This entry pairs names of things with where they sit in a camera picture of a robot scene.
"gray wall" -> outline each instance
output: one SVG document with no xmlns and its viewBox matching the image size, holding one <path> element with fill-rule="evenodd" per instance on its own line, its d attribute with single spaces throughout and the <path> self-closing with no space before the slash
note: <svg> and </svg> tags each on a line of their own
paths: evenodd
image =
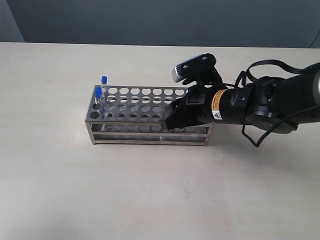
<svg viewBox="0 0 320 240">
<path fill-rule="evenodd" d="M 6 0 L 0 0 L 0 42 L 24 42 Z"/>
<path fill-rule="evenodd" d="M 308 48 L 320 29 L 319 0 L 8 3 L 26 42 Z"/>
</svg>

